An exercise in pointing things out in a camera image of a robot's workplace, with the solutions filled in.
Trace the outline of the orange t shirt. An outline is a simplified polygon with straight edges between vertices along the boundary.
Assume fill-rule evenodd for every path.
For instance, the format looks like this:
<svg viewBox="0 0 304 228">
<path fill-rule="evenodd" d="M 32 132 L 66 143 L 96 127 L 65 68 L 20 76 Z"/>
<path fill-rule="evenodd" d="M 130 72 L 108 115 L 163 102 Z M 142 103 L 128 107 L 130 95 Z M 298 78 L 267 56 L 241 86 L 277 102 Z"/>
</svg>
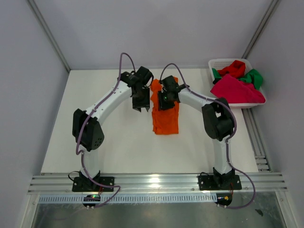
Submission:
<svg viewBox="0 0 304 228">
<path fill-rule="evenodd" d="M 157 93 L 161 91 L 162 85 L 158 79 L 152 81 L 150 86 L 152 95 L 150 100 L 153 103 L 152 123 L 153 131 L 157 135 L 170 135 L 179 133 L 179 103 L 175 102 L 172 109 L 160 110 Z"/>
</svg>

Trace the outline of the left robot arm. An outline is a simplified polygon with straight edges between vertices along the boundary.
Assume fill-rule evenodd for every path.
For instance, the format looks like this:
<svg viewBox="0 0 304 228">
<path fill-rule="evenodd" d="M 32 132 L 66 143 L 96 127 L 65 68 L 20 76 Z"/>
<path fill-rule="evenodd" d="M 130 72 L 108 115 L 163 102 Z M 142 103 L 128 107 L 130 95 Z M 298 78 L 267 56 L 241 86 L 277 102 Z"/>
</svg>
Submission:
<svg viewBox="0 0 304 228">
<path fill-rule="evenodd" d="M 123 72 L 116 85 L 99 101 L 86 110 L 76 109 L 73 114 L 72 135 L 76 140 L 76 154 L 87 158 L 73 180 L 73 191 L 98 191 L 103 186 L 112 187 L 114 182 L 107 182 L 100 176 L 97 164 L 97 149 L 105 137 L 102 124 L 106 118 L 125 100 L 132 100 L 136 111 L 150 109 L 150 90 L 147 86 L 153 80 L 152 72 L 140 67 L 137 71 Z"/>
</svg>

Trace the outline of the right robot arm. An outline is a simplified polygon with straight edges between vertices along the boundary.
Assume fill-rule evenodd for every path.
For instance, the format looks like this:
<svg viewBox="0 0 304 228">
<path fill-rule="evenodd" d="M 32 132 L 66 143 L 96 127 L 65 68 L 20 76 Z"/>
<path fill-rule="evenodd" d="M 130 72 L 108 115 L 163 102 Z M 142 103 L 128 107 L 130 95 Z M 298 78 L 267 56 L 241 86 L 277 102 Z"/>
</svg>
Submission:
<svg viewBox="0 0 304 228">
<path fill-rule="evenodd" d="M 199 187 L 228 190 L 236 180 L 235 171 L 229 164 L 229 139 L 234 135 L 235 117 L 224 98 L 214 99 L 191 91 L 188 85 L 179 85 L 173 76 L 160 80 L 157 93 L 160 110 L 172 109 L 175 103 L 183 103 L 202 113 L 204 129 L 212 139 L 214 148 L 213 174 L 199 178 Z"/>
</svg>

